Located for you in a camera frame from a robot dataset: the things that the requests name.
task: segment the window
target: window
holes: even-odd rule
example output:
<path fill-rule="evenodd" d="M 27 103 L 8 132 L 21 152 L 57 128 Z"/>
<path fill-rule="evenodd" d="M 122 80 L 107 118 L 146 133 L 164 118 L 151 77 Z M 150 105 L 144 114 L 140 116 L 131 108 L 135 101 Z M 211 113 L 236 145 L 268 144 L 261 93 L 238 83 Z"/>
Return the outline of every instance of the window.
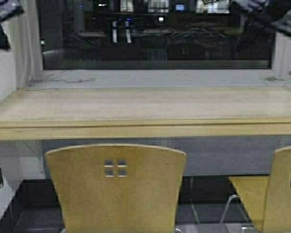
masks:
<path fill-rule="evenodd" d="M 44 69 L 270 69 L 274 35 L 236 51 L 229 0 L 38 0 Z"/>

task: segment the wooden counter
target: wooden counter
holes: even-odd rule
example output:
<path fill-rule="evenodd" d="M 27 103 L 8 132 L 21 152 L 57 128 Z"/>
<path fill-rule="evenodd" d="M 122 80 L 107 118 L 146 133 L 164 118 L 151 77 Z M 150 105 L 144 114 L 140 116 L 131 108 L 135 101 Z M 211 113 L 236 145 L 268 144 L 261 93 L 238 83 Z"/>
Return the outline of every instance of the wooden counter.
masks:
<path fill-rule="evenodd" d="M 19 89 L 0 140 L 291 134 L 291 87 Z"/>

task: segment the square cutout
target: square cutout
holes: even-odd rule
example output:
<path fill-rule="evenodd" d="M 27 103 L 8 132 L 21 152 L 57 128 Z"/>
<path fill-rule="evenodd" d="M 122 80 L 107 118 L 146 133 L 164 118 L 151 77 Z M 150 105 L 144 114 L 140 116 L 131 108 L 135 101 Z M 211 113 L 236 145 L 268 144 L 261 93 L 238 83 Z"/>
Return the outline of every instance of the square cutout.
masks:
<path fill-rule="evenodd" d="M 114 177 L 114 171 L 111 169 L 106 169 L 105 170 L 105 177 L 108 177 L 108 178 Z"/>
<path fill-rule="evenodd" d="M 117 172 L 117 176 L 118 177 L 127 177 L 127 171 L 126 170 L 123 170 L 123 169 L 120 169 Z"/>
<path fill-rule="evenodd" d="M 117 161 L 117 166 L 118 167 L 126 167 L 127 166 L 126 160 L 125 159 L 119 159 Z"/>
<path fill-rule="evenodd" d="M 106 159 L 105 162 L 104 162 L 104 166 L 105 167 L 113 167 L 114 166 L 113 160 L 112 159 Z"/>

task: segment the chair backrest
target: chair backrest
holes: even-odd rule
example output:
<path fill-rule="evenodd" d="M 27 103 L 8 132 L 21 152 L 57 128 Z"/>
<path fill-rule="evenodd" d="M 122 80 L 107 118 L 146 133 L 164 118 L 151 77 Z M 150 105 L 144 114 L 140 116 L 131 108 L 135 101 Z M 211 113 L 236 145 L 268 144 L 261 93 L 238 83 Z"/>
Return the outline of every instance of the chair backrest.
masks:
<path fill-rule="evenodd" d="M 291 232 L 291 147 L 276 150 L 274 154 L 263 232 Z"/>
<path fill-rule="evenodd" d="M 186 154 L 98 144 L 46 154 L 68 233 L 172 233 Z"/>

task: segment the chair seat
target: chair seat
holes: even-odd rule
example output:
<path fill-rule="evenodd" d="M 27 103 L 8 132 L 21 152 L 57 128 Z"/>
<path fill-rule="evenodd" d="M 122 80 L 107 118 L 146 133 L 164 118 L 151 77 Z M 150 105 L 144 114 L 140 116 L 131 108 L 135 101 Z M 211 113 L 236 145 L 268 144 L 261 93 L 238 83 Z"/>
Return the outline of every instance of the chair seat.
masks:
<path fill-rule="evenodd" d="M 255 228 L 263 230 L 264 209 L 269 176 L 229 177 Z"/>

